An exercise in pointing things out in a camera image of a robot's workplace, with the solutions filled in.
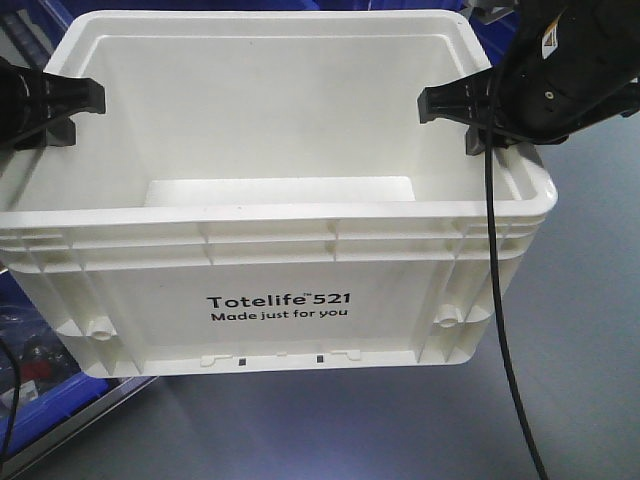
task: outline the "blue plastic bin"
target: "blue plastic bin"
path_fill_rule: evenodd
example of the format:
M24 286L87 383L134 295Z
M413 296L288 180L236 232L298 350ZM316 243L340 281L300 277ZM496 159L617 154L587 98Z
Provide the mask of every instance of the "blue plastic bin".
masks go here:
M413 10L458 11L462 0L316 0L321 10Z
M14 454L71 417L109 389L104 379L77 373L64 383L26 404L18 411L9 453ZM8 419L0 421L0 442L4 440Z
M56 46L74 18L96 10L318 10L314 0L23 0Z
M4 314L11 317L24 318L25 312L29 315L28 321L21 323L20 328L8 328L3 333L5 342L16 353L20 350L18 345L21 345L24 337L34 329L41 331L46 328L54 337L22 289L6 272L0 275L0 306L3 307ZM7 367L6 359L2 360L3 366ZM106 380L77 373L27 403L18 410L9 452L18 452L52 427L71 417L78 409L99 398L108 389L109 384ZM6 417L0 420L0 443L4 439L7 422Z

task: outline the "black clamp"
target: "black clamp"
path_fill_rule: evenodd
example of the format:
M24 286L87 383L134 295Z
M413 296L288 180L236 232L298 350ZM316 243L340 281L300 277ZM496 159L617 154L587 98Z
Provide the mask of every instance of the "black clamp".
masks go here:
M17 67L0 57L0 150L76 143L79 112L105 113L102 85Z
M469 155L484 150L491 84L503 69L494 144L557 144L614 115L640 110L640 2L517 2L520 28L503 64L418 97L420 123L447 118L470 126Z

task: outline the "black cable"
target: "black cable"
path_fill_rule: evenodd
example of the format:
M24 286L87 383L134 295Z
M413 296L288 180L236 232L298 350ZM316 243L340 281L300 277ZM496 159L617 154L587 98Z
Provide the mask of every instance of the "black cable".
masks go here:
M2 474L2 469L4 467L4 463L9 456L9 444L11 443L11 435L13 434L13 427L16 422L16 414L18 413L18 403L20 402L20 385L22 381L20 379L20 365L18 364L18 360L13 355L7 344L0 338L0 350L4 353L9 359L9 363L11 363L11 368L13 370L13 397L11 399L11 410L9 412L9 417L7 419L7 429L4 433L4 440L2 442L2 449L0 450L0 475Z
M527 447L529 448L529 454L533 460L533 464L536 467L540 480L549 480L547 471L542 463L542 458L538 453L536 442L527 420L527 414L524 410L524 404L520 398L520 391L518 389L518 383L516 381L516 375L513 371L513 365L511 363L511 354L509 353L509 344L507 342L507 334L504 327L504 312L502 311L502 295L500 290L500 266L498 264L498 239L496 233L496 217L493 204L493 124L495 121L496 106L498 103L498 92L500 91L500 83L504 75L504 68L506 64L506 58L509 56L509 52L505 55L500 62L500 65L496 67L496 71L493 75L492 81L489 85L490 90L490 103L487 117L487 125L485 131L485 151L484 151L484 185L487 199L487 230L489 233L489 263L491 266L491 286L493 289L493 304L495 308L496 326L498 329L498 341L500 343L500 351L502 352L502 363L504 364L504 370L507 375L507 381L509 382L509 390L511 391L511 398L516 408L518 415L518 421L522 428L522 434L524 435Z

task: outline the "crate label area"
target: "crate label area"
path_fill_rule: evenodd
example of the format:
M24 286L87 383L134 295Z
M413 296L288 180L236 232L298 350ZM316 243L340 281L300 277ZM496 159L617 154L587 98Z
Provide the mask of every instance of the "crate label area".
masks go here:
M214 322L234 320L268 320L276 318L346 317L351 293L291 293L268 294L261 297L224 298L207 297L211 301L211 320ZM277 311L256 307L280 307Z

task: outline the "gray floor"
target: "gray floor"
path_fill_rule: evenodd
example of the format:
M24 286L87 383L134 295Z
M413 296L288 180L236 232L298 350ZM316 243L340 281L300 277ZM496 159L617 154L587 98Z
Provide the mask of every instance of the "gray floor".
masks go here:
M560 202L505 308L554 480L640 478L639 134L640 115L542 149ZM160 379L20 478L527 480L535 472L492 329L458 367Z

